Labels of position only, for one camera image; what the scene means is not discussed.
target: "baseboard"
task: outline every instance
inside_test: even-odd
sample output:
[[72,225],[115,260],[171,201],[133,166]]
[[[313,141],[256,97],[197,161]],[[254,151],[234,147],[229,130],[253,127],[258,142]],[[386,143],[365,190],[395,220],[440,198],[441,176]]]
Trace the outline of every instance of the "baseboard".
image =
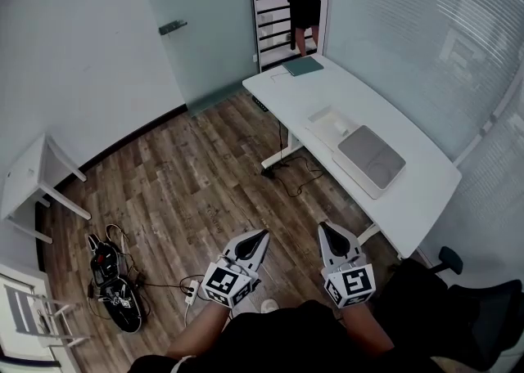
[[242,81],[240,80],[234,83],[230,83],[229,85],[226,85],[221,89],[217,89],[216,91],[213,91],[212,93],[202,97],[200,100],[193,101],[191,103],[190,115],[198,115],[207,110],[208,108],[216,106],[220,102],[229,98],[233,93],[236,93],[241,89],[243,89],[243,85]]
[[[173,119],[177,115],[185,113],[186,111],[187,111],[187,106],[185,104],[183,104],[182,106],[177,107],[177,108],[175,108],[175,109],[173,109],[171,111],[168,111],[164,115],[161,115],[157,119],[152,120],[151,122],[149,122],[148,124],[145,124],[141,128],[138,128],[137,130],[135,130],[134,132],[130,133],[126,137],[124,137],[124,138],[120,139],[119,141],[117,141],[117,143],[114,143],[113,145],[109,146],[107,149],[105,149],[102,152],[100,152],[98,155],[96,155],[94,158],[90,159],[84,165],[80,166],[80,168],[79,168],[80,172],[82,172],[82,173],[87,172],[89,169],[91,169],[91,168],[97,166],[98,164],[100,164],[109,155],[114,154],[119,149],[123,148],[124,146],[128,145],[132,141],[134,141],[134,140],[138,139],[139,137],[141,137],[143,134],[146,134],[146,133],[150,132],[154,128],[157,128],[161,124],[164,124],[164,123],[170,121],[171,119]],[[55,188],[58,191],[63,192],[65,190],[65,188],[67,186],[69,186],[75,179],[77,179],[76,176],[74,174],[70,174],[67,177],[65,177],[61,182],[59,182],[55,186]],[[50,201],[50,202],[53,201],[53,199],[49,195],[45,195],[44,199],[47,200],[47,201]],[[37,203],[35,205],[35,220],[34,220],[35,229],[37,231],[42,231],[41,230],[42,229],[42,210],[43,210],[43,206],[40,203]],[[40,240],[36,240],[36,254],[37,254],[37,257],[38,257],[38,269],[41,272],[45,272],[46,269],[45,269],[45,265],[44,265],[44,262],[43,262],[43,242],[40,241]]]
[[[100,164],[105,158],[107,158],[109,155],[113,155],[115,152],[117,152],[119,149],[122,149],[124,146],[127,146],[132,141],[135,141],[142,135],[150,132],[154,128],[157,128],[161,124],[164,124],[177,115],[180,115],[182,113],[185,113],[187,111],[187,106],[185,104],[181,105],[180,107],[177,107],[171,111],[168,111],[164,115],[161,115],[157,119],[152,120],[148,124],[142,126],[141,128],[138,128],[134,132],[130,133],[126,137],[123,137],[117,143],[114,143],[113,145],[109,146],[107,149],[100,152],[95,157],[91,158],[88,162],[86,162],[84,165],[80,166],[79,170],[81,173],[86,173],[89,169],[97,166]],[[74,180],[76,179],[76,176],[74,174],[68,175],[66,178],[64,178],[62,181],[60,181],[55,188],[63,192],[63,190],[69,186]]]

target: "white desk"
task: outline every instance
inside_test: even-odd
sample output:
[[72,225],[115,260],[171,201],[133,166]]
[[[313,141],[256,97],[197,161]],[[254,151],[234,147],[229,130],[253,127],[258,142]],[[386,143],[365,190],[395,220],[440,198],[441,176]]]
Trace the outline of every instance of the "white desk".
[[[43,134],[25,150],[7,172],[3,187],[0,218],[8,221],[21,231],[51,244],[52,239],[49,236],[46,236],[39,231],[35,231],[31,227],[26,227],[16,221],[16,210],[27,200],[34,197],[34,194],[37,191],[41,190],[45,194],[49,194],[53,199],[73,210],[82,218],[89,220],[91,214],[60,194],[44,179],[43,175],[45,173],[46,157],[49,150],[51,150],[59,161],[74,175],[76,175],[80,180],[84,182],[86,181],[85,175],[76,168],[66,153],[52,140],[52,138],[46,137],[46,135]],[[49,203],[46,200],[38,198],[38,201],[46,207],[49,207]]]
[[[278,66],[246,79],[244,87],[287,127],[290,135],[282,156],[305,146],[372,219],[374,225],[360,235],[360,243],[381,231],[400,257],[407,258],[430,231],[462,176],[417,126],[378,93],[326,57],[313,58],[323,70],[293,77]],[[405,159],[404,171],[377,200],[332,160],[331,150],[306,128],[308,118],[326,106],[367,125]],[[280,156],[278,152],[262,165],[268,168]]]

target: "wooden floor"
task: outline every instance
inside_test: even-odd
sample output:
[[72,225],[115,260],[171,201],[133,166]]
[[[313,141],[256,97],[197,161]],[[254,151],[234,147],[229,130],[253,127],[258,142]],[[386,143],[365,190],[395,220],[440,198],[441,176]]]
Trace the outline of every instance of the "wooden floor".
[[[370,221],[329,175],[305,186],[297,198],[289,198],[278,181],[261,177],[260,162],[278,150],[278,122],[240,92],[196,118],[184,114],[162,124],[90,169],[85,183],[69,185],[65,195],[91,212],[90,221],[59,204],[44,212],[43,230],[54,240],[44,247],[53,294],[84,303],[72,316],[73,327],[93,336],[75,350],[84,372],[125,372],[135,358],[163,353],[183,328],[185,296],[178,289],[142,289],[151,314],[135,335],[90,313],[86,237],[103,237],[108,223],[127,233],[147,281],[162,285],[205,273],[230,238],[265,227],[271,241],[259,269],[262,284],[235,313],[258,312],[267,298],[282,307],[307,299],[331,306],[320,276],[317,225],[331,220],[359,235]],[[318,165],[307,151],[296,155]],[[312,177],[303,160],[290,166],[278,170],[290,190]],[[380,289],[396,253],[382,235],[364,250]],[[197,300],[189,320],[203,304]],[[92,305],[106,316],[101,305]]]

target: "white sneaker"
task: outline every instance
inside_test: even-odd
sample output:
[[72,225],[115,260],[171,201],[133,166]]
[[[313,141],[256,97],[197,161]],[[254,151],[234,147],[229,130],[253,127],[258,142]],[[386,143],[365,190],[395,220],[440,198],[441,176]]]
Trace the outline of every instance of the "white sneaker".
[[275,299],[267,299],[260,306],[260,313],[270,313],[280,309]]

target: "desk leg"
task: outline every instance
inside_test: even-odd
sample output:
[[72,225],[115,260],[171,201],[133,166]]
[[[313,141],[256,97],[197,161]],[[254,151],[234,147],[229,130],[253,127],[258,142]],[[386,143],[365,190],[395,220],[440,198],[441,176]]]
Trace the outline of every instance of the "desk leg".
[[380,227],[378,227],[378,225],[373,223],[370,227],[368,227],[368,229],[362,232],[360,236],[357,238],[359,240],[359,244],[363,245],[369,238],[377,234],[379,231],[380,231]]
[[303,145],[300,141],[293,136],[289,130],[287,131],[287,146],[282,149],[280,152],[277,152],[275,155],[269,157],[262,162],[264,168],[269,168],[272,165],[275,165],[277,162],[283,160],[287,156],[291,155],[293,152],[298,151]]
[[13,227],[15,227],[16,229],[26,233],[27,235],[31,235],[32,237],[34,237],[36,239],[43,240],[47,244],[52,244],[52,238],[50,238],[47,235],[44,235],[43,233],[41,233],[39,231],[35,231],[34,229],[31,229],[29,227],[25,227],[25,226],[20,225],[19,223],[15,222],[15,220],[12,217],[7,218],[6,222],[9,222]]
[[83,175],[78,168],[76,168],[76,165],[73,163],[70,157],[67,156],[66,153],[55,143],[54,139],[47,137],[46,140],[49,148],[52,150],[52,153],[55,154],[58,160],[62,162],[64,166],[74,175],[76,175],[80,181],[85,182],[87,180],[86,176]]
[[49,194],[53,199],[62,203],[68,209],[73,210],[76,214],[78,214],[82,218],[87,219],[87,220],[91,219],[91,214],[89,212],[86,212],[80,206],[73,203],[71,200],[69,200],[64,195],[60,194],[58,191],[56,191],[53,187],[51,187],[46,182],[41,181],[39,186],[43,190],[43,192]]

